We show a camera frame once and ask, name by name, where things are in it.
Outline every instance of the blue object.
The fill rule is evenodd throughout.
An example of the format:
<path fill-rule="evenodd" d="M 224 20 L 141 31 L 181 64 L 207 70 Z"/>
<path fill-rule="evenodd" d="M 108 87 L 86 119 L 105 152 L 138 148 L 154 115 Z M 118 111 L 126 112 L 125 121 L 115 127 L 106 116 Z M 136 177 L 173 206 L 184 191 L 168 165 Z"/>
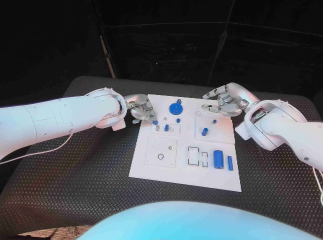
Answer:
<path fill-rule="evenodd" d="M 207 134 L 207 131 L 209 131 L 209 129 L 204 127 L 204 128 L 203 128 L 203 130 L 201 130 L 201 133 L 200 133 L 200 135 L 201 135 L 201 136 L 206 136 L 206 134 Z"/>
<path fill-rule="evenodd" d="M 213 151 L 213 168 L 214 169 L 224 168 L 223 152 L 220 150 Z"/>
<path fill-rule="evenodd" d="M 227 156 L 227 169 L 230 171 L 233 171 L 233 167 L 232 167 L 232 156 Z"/>
<path fill-rule="evenodd" d="M 240 209 L 190 201 L 135 206 L 105 218 L 77 240 L 320 240 L 289 225 Z"/>
<path fill-rule="evenodd" d="M 168 107 L 168 111 L 173 115 L 178 115 L 183 112 L 183 107 L 181 107 L 181 100 L 178 99 L 175 103 L 173 103 Z"/>

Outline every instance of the robotic hand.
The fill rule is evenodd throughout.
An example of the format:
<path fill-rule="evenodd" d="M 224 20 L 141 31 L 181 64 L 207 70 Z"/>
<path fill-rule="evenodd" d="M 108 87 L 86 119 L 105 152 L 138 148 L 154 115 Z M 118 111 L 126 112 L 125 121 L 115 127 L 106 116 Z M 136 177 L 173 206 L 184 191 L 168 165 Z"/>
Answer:
<path fill-rule="evenodd" d="M 229 83 L 207 94 L 217 95 L 217 106 L 201 105 L 201 109 L 235 117 L 245 111 L 243 122 L 236 133 L 272 151 L 286 144 L 298 159 L 323 172 L 323 122 L 307 122 L 299 111 L 281 100 L 260 101 L 236 83 Z"/>
<path fill-rule="evenodd" d="M 122 97 L 108 88 L 85 96 L 0 108 L 0 160 L 14 150 L 93 126 L 122 129 L 126 110 L 136 118 L 132 122 L 157 120 L 147 95 Z"/>

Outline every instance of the blue round cap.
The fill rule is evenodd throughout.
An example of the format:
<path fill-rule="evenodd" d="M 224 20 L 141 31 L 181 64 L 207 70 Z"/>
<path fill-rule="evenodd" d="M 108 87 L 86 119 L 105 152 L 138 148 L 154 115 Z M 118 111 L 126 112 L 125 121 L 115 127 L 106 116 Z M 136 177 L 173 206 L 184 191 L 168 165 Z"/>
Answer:
<path fill-rule="evenodd" d="M 173 115 L 181 114 L 181 112 L 183 112 L 183 107 L 181 107 L 181 105 L 180 105 L 178 103 L 173 103 L 173 104 L 170 105 L 168 111 L 170 111 L 170 113 L 171 113 Z"/>

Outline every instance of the table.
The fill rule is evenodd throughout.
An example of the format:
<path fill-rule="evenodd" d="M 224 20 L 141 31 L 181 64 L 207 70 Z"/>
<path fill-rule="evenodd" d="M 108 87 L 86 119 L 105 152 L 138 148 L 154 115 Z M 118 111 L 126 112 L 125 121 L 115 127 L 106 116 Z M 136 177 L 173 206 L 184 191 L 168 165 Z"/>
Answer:
<path fill-rule="evenodd" d="M 103 77 L 77 77 L 64 97 L 112 87 L 122 95 L 158 94 L 200 98 L 211 87 Z M 295 95 L 255 92 L 260 100 L 281 99 L 308 121 L 320 121 L 311 101 Z M 233 117 L 236 126 L 243 115 Z M 323 238 L 323 207 L 311 167 L 286 145 L 268 152 L 235 134 L 242 192 L 128 177 L 139 124 L 126 114 L 122 130 L 90 128 L 67 144 L 25 157 L 0 196 L 0 238 L 40 229 L 93 225 L 119 211 L 160 201 L 194 201 L 243 209 Z M 41 142 L 28 152 L 57 147 L 66 137 Z"/>

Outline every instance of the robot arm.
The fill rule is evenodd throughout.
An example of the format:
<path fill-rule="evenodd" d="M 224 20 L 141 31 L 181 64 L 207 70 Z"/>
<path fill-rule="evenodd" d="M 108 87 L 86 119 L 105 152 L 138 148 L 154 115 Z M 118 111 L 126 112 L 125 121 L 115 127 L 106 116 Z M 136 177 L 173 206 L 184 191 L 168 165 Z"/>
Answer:
<path fill-rule="evenodd" d="M 122 97 L 102 88 L 85 96 L 66 97 L 30 105 L 0 108 L 0 160 L 14 150 L 90 127 L 125 127 L 126 110 L 152 122 L 155 114 L 144 94 Z"/>
<path fill-rule="evenodd" d="M 285 143 L 298 159 L 323 172 L 323 122 L 307 122 L 299 111 L 281 100 L 259 101 L 236 83 L 217 87 L 203 98 L 216 95 L 217 106 L 201 108 L 229 117 L 245 111 L 243 122 L 235 128 L 239 136 L 252 138 L 268 151 Z"/>

